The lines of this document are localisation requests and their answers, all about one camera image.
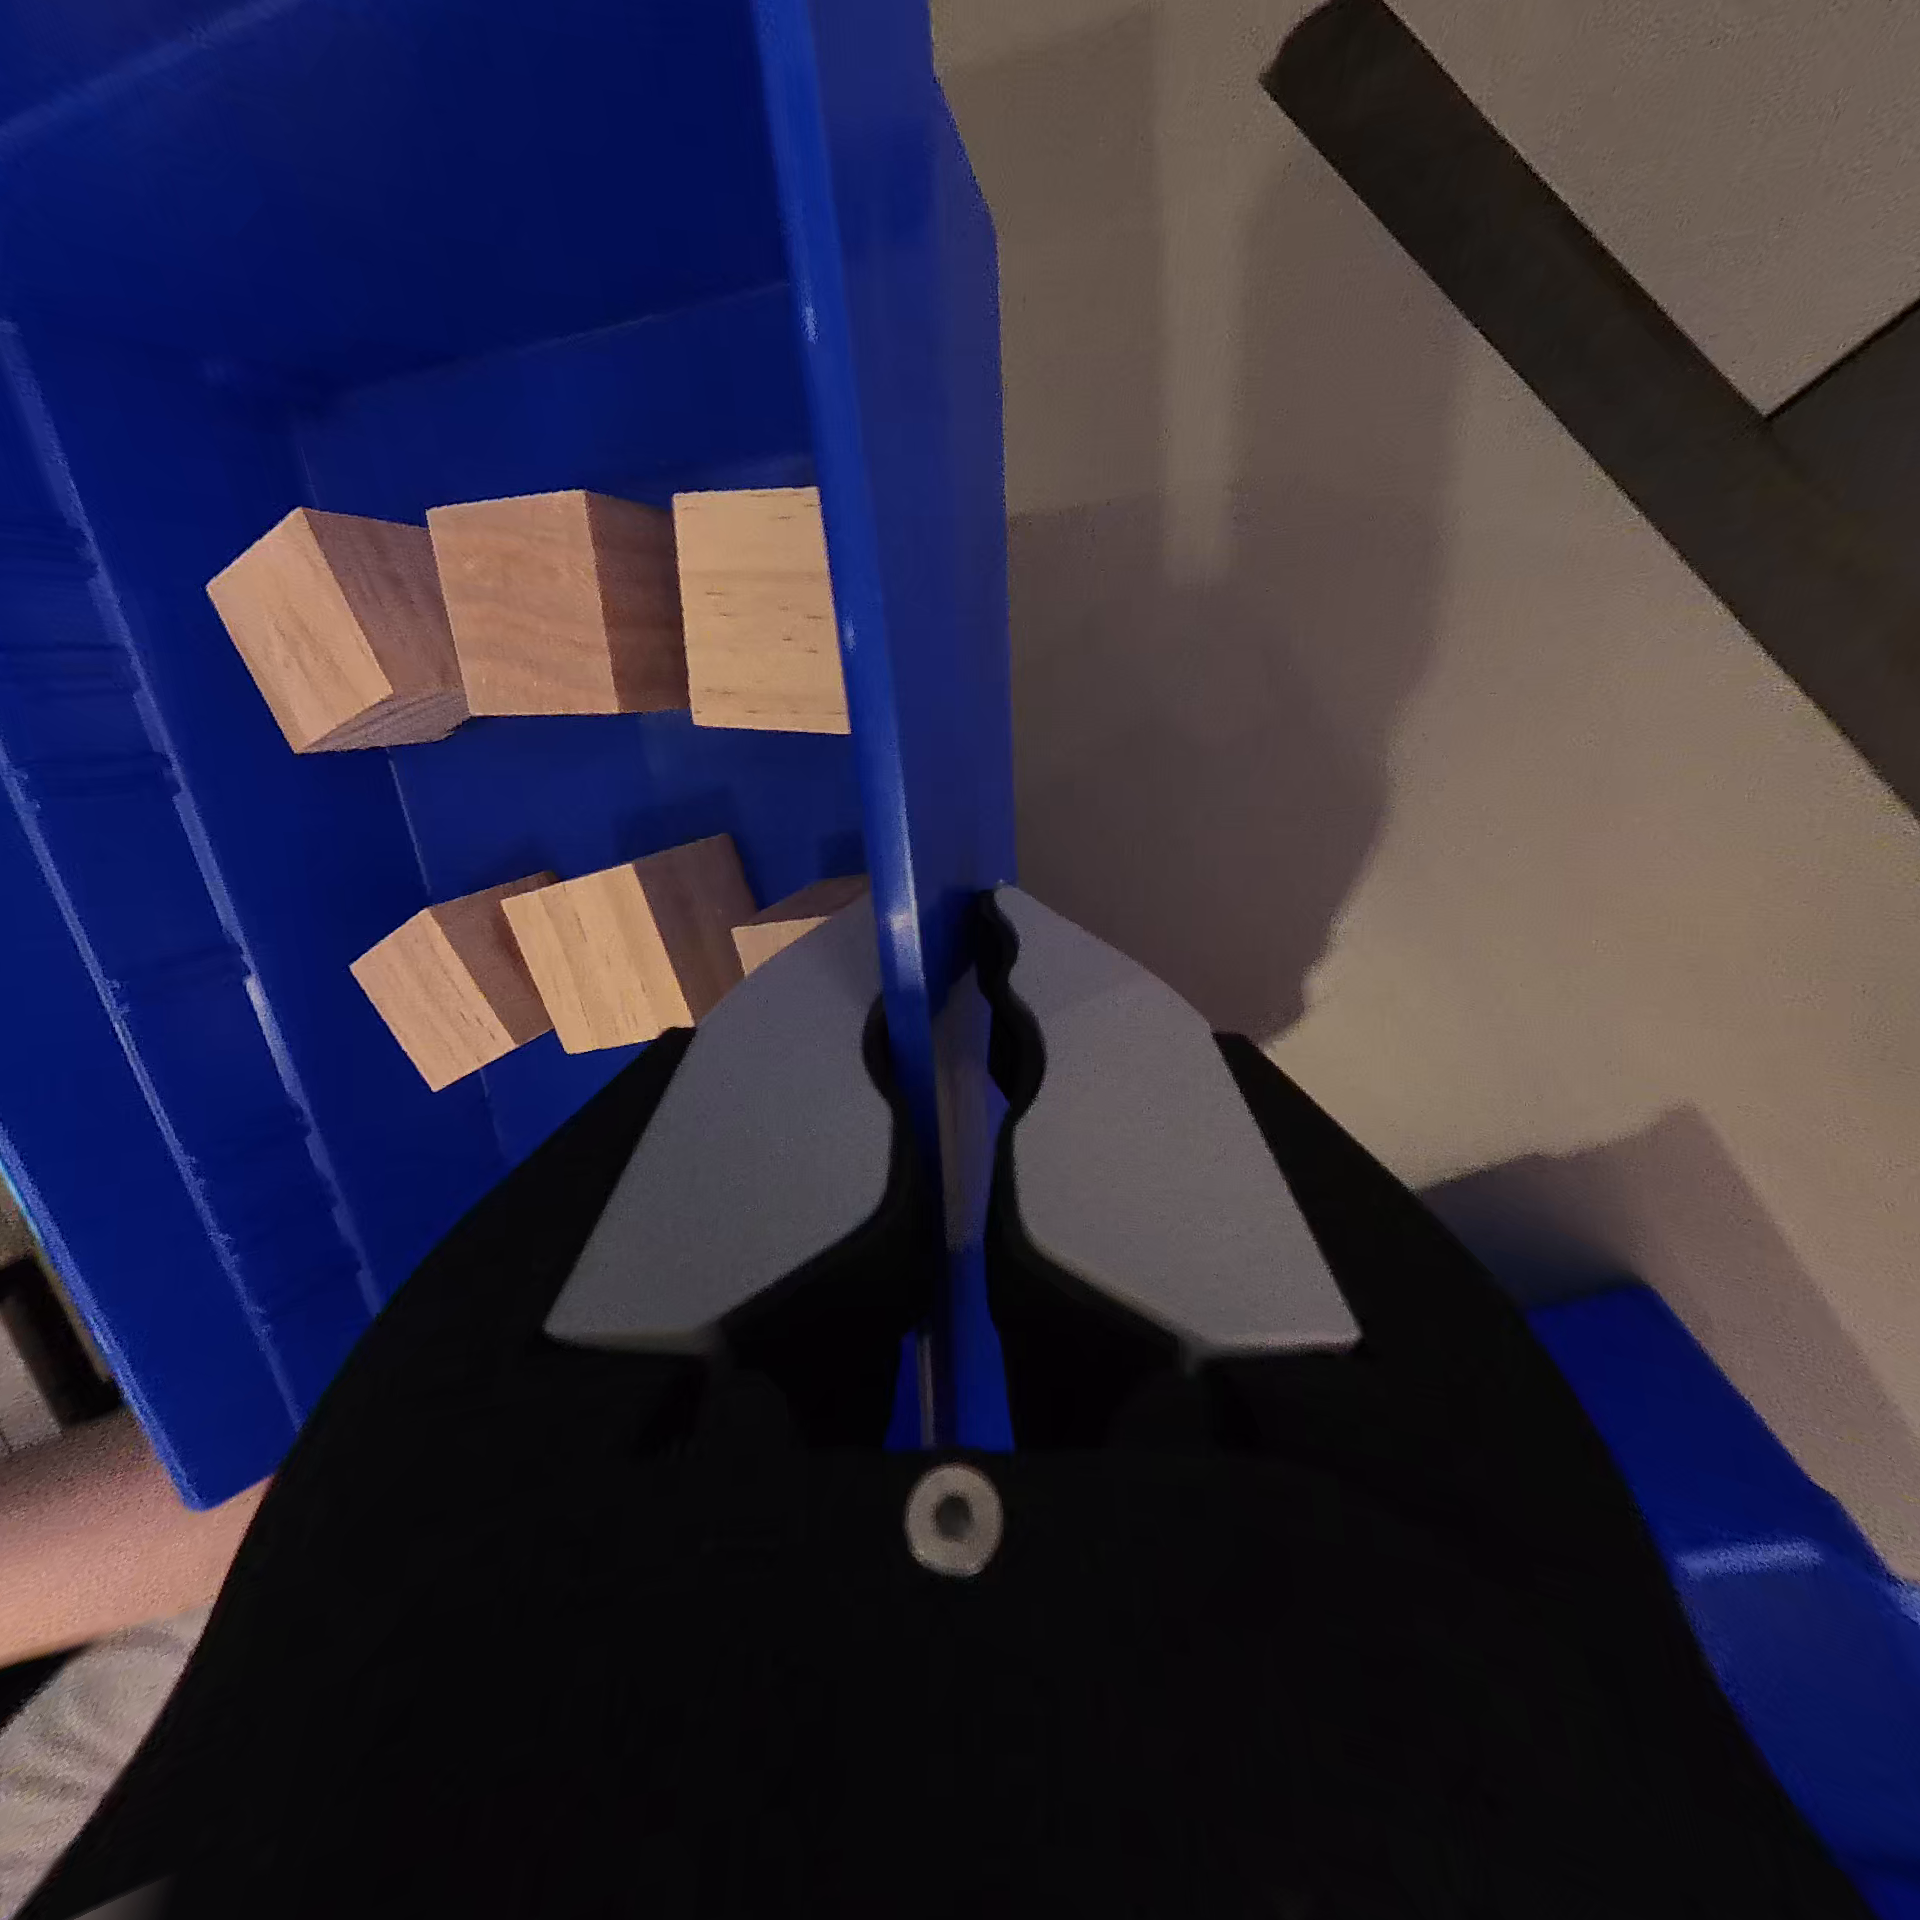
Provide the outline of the blue plastic bin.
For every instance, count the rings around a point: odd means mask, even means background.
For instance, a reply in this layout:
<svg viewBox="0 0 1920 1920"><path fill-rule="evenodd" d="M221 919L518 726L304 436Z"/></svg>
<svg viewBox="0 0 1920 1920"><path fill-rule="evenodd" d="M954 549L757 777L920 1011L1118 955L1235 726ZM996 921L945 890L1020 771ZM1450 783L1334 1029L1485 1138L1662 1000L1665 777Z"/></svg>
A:
<svg viewBox="0 0 1920 1920"><path fill-rule="evenodd" d="M1881 1916L1919 1913L1919 1602L1648 1285L1524 1307L1767 1763Z"/></svg>
<svg viewBox="0 0 1920 1920"><path fill-rule="evenodd" d="M866 869L933 1119L1013 879L996 230L927 3L4 3L4 1175L180 1500L637 1047L431 1089L351 964L727 832ZM206 584L295 510L820 489L850 738L296 754Z"/></svg>

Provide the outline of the group of plain wooden cubes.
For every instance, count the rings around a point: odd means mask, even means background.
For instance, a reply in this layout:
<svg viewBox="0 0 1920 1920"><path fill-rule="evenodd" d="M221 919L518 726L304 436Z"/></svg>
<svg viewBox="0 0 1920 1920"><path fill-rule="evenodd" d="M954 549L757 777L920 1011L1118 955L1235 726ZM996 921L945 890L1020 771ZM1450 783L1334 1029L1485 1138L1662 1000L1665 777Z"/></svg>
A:
<svg viewBox="0 0 1920 1920"><path fill-rule="evenodd" d="M435 505L424 524L295 507L205 594L301 756L424 746L471 718L853 732L816 488L664 507L530 492ZM542 1038L588 1053L694 1025L869 890L825 875L761 906L714 832L426 906L351 974L445 1092Z"/></svg>

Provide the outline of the person's light clothing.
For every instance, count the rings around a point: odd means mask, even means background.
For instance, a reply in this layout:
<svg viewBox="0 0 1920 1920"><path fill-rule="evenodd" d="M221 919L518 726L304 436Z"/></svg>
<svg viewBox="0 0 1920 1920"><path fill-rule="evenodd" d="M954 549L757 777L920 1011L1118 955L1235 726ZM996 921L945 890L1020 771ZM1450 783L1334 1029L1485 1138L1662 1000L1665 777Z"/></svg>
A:
<svg viewBox="0 0 1920 1920"><path fill-rule="evenodd" d="M103 1805L180 1683L199 1606L76 1648L4 1721L3 1913L20 1916Z"/></svg>

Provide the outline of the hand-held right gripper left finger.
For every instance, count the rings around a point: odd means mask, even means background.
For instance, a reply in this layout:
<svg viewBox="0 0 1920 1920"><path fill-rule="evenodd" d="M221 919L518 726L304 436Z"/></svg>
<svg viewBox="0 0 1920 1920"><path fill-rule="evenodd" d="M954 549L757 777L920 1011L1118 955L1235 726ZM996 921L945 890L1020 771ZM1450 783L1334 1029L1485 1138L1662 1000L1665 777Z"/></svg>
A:
<svg viewBox="0 0 1920 1920"><path fill-rule="evenodd" d="M845 894L696 1025L545 1320L598 1351L743 1350L857 1285L919 1318L935 1246L870 894Z"/></svg>

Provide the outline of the person's left forearm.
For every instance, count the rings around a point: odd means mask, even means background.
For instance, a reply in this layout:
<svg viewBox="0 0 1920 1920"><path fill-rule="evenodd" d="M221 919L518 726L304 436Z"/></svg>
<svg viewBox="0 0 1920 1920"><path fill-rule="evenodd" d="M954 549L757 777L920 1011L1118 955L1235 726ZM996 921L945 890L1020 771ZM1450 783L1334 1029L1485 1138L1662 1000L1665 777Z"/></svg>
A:
<svg viewBox="0 0 1920 1920"><path fill-rule="evenodd" d="M196 1510L148 1479L7 1484L3 1665L205 1612L270 1488Z"/></svg>

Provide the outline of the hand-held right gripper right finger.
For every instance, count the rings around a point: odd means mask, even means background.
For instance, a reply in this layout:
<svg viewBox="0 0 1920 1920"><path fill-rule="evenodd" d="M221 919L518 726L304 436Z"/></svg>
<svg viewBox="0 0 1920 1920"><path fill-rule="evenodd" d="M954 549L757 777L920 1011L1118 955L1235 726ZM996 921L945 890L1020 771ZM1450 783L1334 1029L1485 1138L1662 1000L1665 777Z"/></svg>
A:
<svg viewBox="0 0 1920 1920"><path fill-rule="evenodd" d="M1197 1359L1357 1347L1357 1313L1208 1019L1020 886L996 886L982 921L1030 1250Z"/></svg>

